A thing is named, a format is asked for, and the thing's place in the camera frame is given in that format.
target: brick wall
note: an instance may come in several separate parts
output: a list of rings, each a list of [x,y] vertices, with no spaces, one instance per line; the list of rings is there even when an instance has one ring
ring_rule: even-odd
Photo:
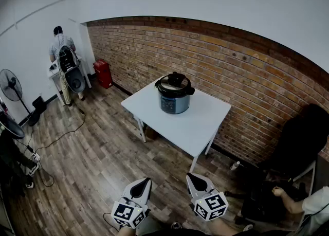
[[[173,71],[232,105],[215,143],[256,164],[273,152],[282,125],[308,103],[329,111],[329,74],[256,34],[173,17],[120,17],[88,23],[96,59],[135,93]],[[326,146],[321,156],[329,160]]]

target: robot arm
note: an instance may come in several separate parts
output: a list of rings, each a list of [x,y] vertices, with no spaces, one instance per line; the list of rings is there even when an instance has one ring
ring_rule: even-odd
[[[205,221],[225,214],[228,202],[224,193],[219,192],[210,179],[198,174],[187,173],[186,180],[195,214]]]
[[[152,181],[149,177],[130,183],[119,201],[115,201],[111,216],[119,224],[135,229],[147,216]]]

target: person's hand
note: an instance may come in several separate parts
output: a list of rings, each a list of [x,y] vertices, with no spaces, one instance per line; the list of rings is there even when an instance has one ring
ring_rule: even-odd
[[[274,194],[274,196],[276,197],[280,197],[282,195],[282,193],[284,192],[284,190],[278,186],[274,187],[272,189],[272,193]]]

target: khaki pants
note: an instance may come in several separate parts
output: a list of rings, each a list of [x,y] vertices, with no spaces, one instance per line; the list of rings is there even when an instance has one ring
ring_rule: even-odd
[[[71,97],[70,97],[70,93],[68,91],[68,85],[67,82],[65,80],[65,75],[61,72],[60,74],[60,83],[61,83],[61,88],[63,91],[63,96],[64,96],[64,100],[66,104],[70,104],[71,103]],[[81,100],[84,96],[83,92],[78,93],[79,95],[79,99]]]

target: pressure cooker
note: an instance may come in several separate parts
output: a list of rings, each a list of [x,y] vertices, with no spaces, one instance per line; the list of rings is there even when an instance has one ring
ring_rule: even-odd
[[[174,71],[158,80],[155,86],[158,88],[160,108],[163,111],[180,114],[189,108],[190,97],[195,90],[184,74]]]

